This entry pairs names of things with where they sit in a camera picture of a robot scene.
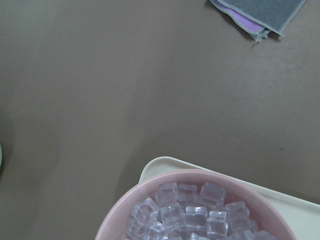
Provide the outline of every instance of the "gray cloth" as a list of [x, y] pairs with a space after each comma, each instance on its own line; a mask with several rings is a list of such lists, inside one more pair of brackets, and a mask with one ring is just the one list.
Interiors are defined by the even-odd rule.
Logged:
[[283, 30], [306, 0], [217, 0], [267, 29]]

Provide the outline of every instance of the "gray table surface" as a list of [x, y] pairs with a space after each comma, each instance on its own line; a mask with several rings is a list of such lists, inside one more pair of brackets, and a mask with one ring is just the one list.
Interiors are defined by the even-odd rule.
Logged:
[[320, 204], [319, 10], [254, 45], [206, 0], [1, 1], [0, 239], [94, 239], [159, 156]]

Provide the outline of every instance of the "ice cube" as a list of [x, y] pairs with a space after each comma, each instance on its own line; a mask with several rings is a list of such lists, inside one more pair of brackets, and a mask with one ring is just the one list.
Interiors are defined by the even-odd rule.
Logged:
[[179, 190], [179, 203], [181, 206], [196, 206], [199, 196], [198, 196], [198, 187], [191, 184], [178, 184]]
[[209, 218], [214, 218], [217, 221], [226, 222], [227, 212], [226, 211], [210, 211]]
[[210, 240], [210, 239], [207, 238], [207, 237], [199, 236], [199, 235], [197, 235], [195, 233], [192, 233], [191, 237], [190, 237], [190, 240]]
[[224, 187], [207, 181], [201, 188], [198, 203], [210, 210], [216, 210], [224, 205], [226, 194]]
[[171, 238], [182, 238], [183, 240], [188, 239], [187, 225], [186, 224], [175, 225], [169, 230], [168, 237], [169, 239]]
[[246, 207], [244, 201], [236, 201], [224, 205], [225, 210], [227, 211], [226, 217], [228, 220], [236, 218], [249, 218], [249, 210]]
[[258, 226], [257, 221], [250, 219], [250, 226], [251, 226], [251, 231], [253, 233], [256, 233], [259, 231], [259, 226]]
[[210, 211], [207, 218], [207, 236], [215, 240], [225, 240], [227, 238], [228, 224], [227, 212]]
[[164, 240], [166, 238], [166, 229], [161, 222], [154, 221], [145, 227], [143, 240]]
[[206, 226], [208, 212], [205, 206], [186, 206], [185, 220], [187, 227]]
[[236, 201], [226, 204], [220, 209], [224, 209], [226, 211], [226, 221], [228, 223], [229, 233], [251, 229], [251, 223], [249, 220], [250, 213], [245, 202]]
[[177, 202], [160, 208], [160, 214], [163, 226], [168, 229], [174, 227], [174, 225], [186, 223], [185, 211]]
[[189, 226], [187, 227], [187, 236], [188, 239], [191, 237], [191, 234], [197, 234], [201, 237], [207, 237], [207, 226]]
[[128, 237], [130, 237], [132, 240], [142, 239], [144, 233], [144, 227], [140, 226], [134, 218], [131, 218], [128, 222], [128, 227], [126, 230]]
[[266, 231], [258, 231], [253, 234], [254, 240], [277, 240], [277, 238]]
[[250, 230], [238, 231], [230, 235], [227, 240], [255, 240]]
[[159, 207], [178, 202], [180, 196], [176, 182], [160, 184], [155, 192], [155, 202]]
[[227, 217], [227, 223], [228, 223], [229, 233], [235, 233], [235, 232], [251, 229], [249, 218], [238, 217], [238, 218], [228, 220], [228, 217]]
[[157, 219], [159, 207], [150, 198], [138, 201], [131, 212], [132, 217], [140, 226], [149, 224]]

